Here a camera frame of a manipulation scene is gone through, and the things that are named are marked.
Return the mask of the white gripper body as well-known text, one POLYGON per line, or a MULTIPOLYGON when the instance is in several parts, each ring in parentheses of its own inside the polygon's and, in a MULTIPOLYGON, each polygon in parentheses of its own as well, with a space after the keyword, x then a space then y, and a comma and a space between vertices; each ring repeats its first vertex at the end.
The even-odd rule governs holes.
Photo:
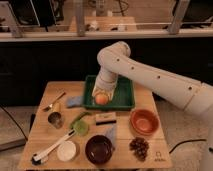
POLYGON ((117 86, 117 81, 107 82, 101 79, 100 77, 97 77, 95 79, 92 96, 95 97, 99 93, 104 93, 108 96, 109 100, 112 100, 116 86, 117 86))

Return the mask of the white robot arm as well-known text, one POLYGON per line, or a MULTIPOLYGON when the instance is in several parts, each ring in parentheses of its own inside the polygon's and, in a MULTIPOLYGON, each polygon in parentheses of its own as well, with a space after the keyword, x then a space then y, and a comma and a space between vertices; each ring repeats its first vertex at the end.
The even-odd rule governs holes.
POLYGON ((213 86, 201 81, 134 61, 124 41, 101 49, 97 55, 100 71, 92 96, 105 93, 112 100, 118 76, 124 76, 176 107, 198 116, 209 126, 207 144, 199 171, 213 171, 213 86))

